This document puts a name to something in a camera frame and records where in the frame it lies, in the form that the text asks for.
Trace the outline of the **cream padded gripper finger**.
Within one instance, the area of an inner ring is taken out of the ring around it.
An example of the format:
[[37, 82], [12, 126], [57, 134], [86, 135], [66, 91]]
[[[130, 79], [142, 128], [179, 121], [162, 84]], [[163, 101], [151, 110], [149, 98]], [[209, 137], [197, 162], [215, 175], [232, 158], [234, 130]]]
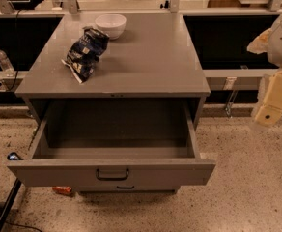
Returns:
[[247, 47], [247, 51], [254, 54], [262, 54], [268, 52], [269, 36], [271, 29], [268, 28], [257, 36]]

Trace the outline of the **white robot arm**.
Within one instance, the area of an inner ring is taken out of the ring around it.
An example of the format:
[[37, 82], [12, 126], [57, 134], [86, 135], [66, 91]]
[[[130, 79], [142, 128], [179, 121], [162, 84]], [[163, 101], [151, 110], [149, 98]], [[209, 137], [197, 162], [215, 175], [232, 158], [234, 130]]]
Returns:
[[275, 74], [262, 77], [258, 101], [251, 113], [251, 127], [264, 130], [282, 117], [282, 14], [248, 45], [247, 51], [265, 53], [268, 61], [278, 68]]

